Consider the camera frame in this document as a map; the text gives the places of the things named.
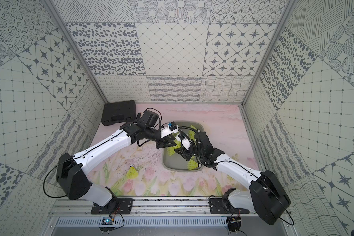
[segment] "floor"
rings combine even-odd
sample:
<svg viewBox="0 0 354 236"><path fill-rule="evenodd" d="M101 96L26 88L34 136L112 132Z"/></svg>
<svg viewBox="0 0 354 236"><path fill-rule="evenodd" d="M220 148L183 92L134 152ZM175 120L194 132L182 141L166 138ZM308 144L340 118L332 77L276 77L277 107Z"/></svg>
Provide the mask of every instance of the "floor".
<svg viewBox="0 0 354 236"><path fill-rule="evenodd" d="M237 105L137 104L136 112L149 107L161 112L162 123L174 120L200 123L214 147L258 169ZM121 125L100 124L91 145L108 137ZM198 172L167 170L161 163L162 152L155 148L154 142L142 147L131 145L100 163L87 176L96 184L110 187L117 196L221 196L231 187L246 190L230 176L212 168ZM128 179L126 173L132 165L138 170L138 177Z"/></svg>

